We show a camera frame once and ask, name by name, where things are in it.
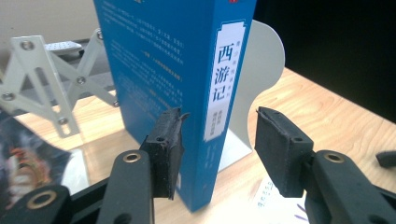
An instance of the blue book corner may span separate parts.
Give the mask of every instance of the blue book corner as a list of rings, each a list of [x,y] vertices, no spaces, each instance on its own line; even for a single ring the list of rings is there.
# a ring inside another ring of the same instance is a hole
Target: blue book corner
[[[94,0],[120,110],[140,143],[181,107],[186,149],[177,192],[210,203],[256,0]]]

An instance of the table surface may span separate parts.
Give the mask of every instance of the table surface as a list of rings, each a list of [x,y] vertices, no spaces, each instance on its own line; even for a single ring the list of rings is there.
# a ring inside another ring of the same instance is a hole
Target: table surface
[[[396,149],[396,124],[287,68],[275,86],[262,92],[250,108],[247,131],[251,143],[258,106],[285,114],[315,142],[315,151],[331,149],[348,155],[373,184],[396,192],[396,168],[381,168],[375,158],[379,151]],[[78,101],[74,114],[81,134],[66,139],[59,138],[51,124],[37,116],[22,115],[18,120],[56,147],[83,149],[92,184],[108,177],[113,160],[122,151],[139,148],[124,130],[119,108],[89,97]],[[261,222],[253,209],[253,198],[265,176],[253,151],[219,173],[211,204],[198,212],[190,213],[178,196],[174,201],[155,199],[156,223]]]

